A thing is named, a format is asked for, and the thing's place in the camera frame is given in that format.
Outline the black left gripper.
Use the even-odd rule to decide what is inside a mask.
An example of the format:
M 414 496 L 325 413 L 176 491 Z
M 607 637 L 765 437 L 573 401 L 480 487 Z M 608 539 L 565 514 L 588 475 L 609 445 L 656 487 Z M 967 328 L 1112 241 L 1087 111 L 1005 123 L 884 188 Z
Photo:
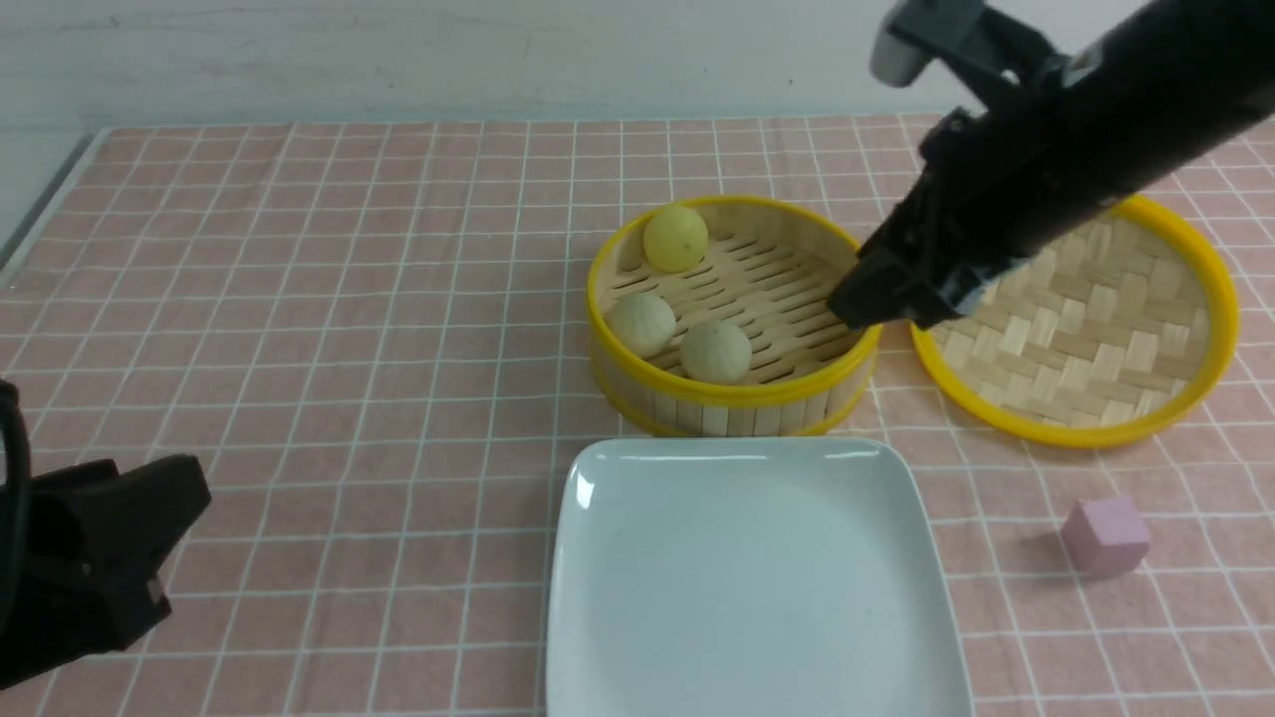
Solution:
M 131 648 L 170 617 L 159 568 L 209 505 L 191 454 L 38 476 L 3 621 L 3 686 Z

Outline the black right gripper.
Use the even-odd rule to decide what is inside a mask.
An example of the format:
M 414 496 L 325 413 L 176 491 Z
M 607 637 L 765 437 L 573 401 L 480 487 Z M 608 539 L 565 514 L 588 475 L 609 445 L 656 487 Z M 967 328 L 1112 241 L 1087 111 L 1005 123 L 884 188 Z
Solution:
M 1048 111 L 951 114 L 921 145 L 924 172 L 826 306 L 849 330 L 972 315 L 983 295 L 1088 218 L 1072 149 Z

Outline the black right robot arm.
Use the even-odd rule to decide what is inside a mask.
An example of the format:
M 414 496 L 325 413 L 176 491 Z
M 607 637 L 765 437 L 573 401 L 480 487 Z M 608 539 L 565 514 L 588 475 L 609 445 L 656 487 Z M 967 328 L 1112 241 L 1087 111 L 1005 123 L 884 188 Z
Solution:
M 983 1 L 898 1 L 884 85 L 941 61 L 983 103 L 921 142 L 921 174 L 827 299 L 849 330 L 921 330 L 1102 212 L 1271 117 L 1270 1 L 1150 1 L 1080 54 Z

